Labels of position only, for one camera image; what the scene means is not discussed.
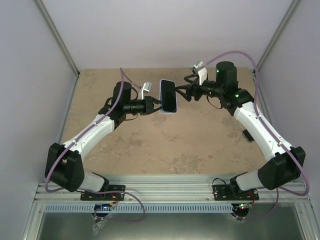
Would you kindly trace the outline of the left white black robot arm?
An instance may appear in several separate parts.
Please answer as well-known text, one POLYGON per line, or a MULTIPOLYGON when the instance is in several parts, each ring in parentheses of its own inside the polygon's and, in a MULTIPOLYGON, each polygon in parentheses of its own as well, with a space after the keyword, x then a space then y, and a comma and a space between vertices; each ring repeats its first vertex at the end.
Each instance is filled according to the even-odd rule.
POLYGON ((59 189, 69 192, 89 190, 99 200, 108 197, 108 180, 97 173, 86 172, 83 161, 92 148, 106 135, 112 133, 126 120, 128 114, 149 115, 157 111, 159 100, 145 96, 152 84, 145 82, 136 98, 131 98, 134 90, 129 82, 120 81, 99 110, 94 120, 79 134, 63 144, 53 143, 48 150, 45 167, 45 184, 53 182, 59 189))

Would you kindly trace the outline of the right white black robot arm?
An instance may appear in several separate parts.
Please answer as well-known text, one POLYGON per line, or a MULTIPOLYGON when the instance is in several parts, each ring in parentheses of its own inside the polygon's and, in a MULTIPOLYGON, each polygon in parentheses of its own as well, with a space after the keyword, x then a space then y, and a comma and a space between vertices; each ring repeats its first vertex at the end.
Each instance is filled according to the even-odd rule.
POLYGON ((187 83, 175 89, 178 94, 188 102, 198 101, 202 96, 218 98, 220 107, 245 127, 265 157, 266 163, 260 169, 230 179, 228 188, 232 198, 240 200, 248 191, 258 188, 274 190, 300 177, 305 151, 283 139, 260 112, 254 97, 239 87, 233 62, 217 63, 214 81, 208 79, 207 69, 200 62, 184 80, 187 83))

